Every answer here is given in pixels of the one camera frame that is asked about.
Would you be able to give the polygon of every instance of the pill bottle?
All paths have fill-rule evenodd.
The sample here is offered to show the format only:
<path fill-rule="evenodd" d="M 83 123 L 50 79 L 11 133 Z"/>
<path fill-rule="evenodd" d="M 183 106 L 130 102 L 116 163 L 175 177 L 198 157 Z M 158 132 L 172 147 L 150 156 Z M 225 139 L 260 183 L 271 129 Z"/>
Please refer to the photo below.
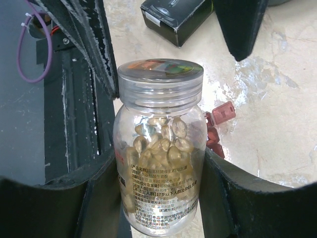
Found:
<path fill-rule="evenodd" d="M 149 236 L 181 231 L 197 209 L 207 126 L 197 106 L 204 69 L 177 59 L 118 68 L 123 106 L 113 127 L 124 214 Z"/>

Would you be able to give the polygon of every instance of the black pointed object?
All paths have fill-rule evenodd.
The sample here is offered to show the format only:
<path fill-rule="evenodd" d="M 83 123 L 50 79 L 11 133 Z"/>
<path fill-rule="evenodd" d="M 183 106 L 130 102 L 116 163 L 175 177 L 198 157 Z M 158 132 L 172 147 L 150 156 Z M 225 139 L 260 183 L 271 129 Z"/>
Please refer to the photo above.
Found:
<path fill-rule="evenodd" d="M 253 50 L 268 0 L 213 0 L 223 36 L 237 61 Z"/>

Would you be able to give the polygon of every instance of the white sticker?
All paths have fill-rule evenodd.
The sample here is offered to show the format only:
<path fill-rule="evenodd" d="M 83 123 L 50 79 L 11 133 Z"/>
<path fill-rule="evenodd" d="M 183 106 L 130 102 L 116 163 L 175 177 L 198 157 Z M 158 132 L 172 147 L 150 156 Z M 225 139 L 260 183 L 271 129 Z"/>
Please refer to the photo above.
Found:
<path fill-rule="evenodd" d="M 158 20 L 155 16 L 152 16 L 151 14 L 149 14 L 148 12 L 145 12 L 145 16 L 148 20 L 150 20 L 151 22 L 153 22 L 155 25 L 160 27 L 160 20 Z"/>

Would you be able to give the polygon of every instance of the clear plastic lid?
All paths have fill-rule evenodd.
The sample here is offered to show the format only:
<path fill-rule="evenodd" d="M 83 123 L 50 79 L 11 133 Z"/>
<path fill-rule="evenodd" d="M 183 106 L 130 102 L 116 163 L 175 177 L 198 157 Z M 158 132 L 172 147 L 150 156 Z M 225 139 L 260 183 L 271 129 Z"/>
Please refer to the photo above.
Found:
<path fill-rule="evenodd" d="M 123 104 L 147 112 L 173 112 L 196 105 L 202 97 L 204 69 L 178 59 L 148 59 L 118 69 Z"/>

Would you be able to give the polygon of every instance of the red plastic object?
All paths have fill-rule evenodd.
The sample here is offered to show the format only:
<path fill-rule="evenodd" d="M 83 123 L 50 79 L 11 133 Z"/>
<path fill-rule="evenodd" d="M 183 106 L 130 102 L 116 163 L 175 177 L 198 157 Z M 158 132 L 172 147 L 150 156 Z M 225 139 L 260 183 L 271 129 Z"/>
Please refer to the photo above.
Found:
<path fill-rule="evenodd" d="M 232 102 L 226 102 L 225 104 L 222 104 L 221 106 L 213 109 L 212 115 L 214 123 L 216 125 L 219 125 L 236 117 Z"/>
<path fill-rule="evenodd" d="M 213 122 L 213 120 L 212 120 L 211 113 L 210 113 L 210 112 L 205 112 L 205 113 L 204 113 L 204 116 L 205 116 L 205 118 L 206 118 L 207 126 L 213 127 L 213 126 L 214 126 L 214 122 Z"/>
<path fill-rule="evenodd" d="M 211 147 L 217 144 L 220 141 L 220 139 L 219 139 L 219 135 L 216 128 L 208 126 L 207 131 L 208 131 L 208 140 L 206 142 L 206 146 L 211 149 Z"/>
<path fill-rule="evenodd" d="M 218 154 L 221 158 L 224 159 L 224 152 L 223 152 L 223 149 L 222 149 L 222 146 L 219 145 L 219 144 L 215 144 L 211 147 L 212 151 L 214 151 L 216 154 Z"/>

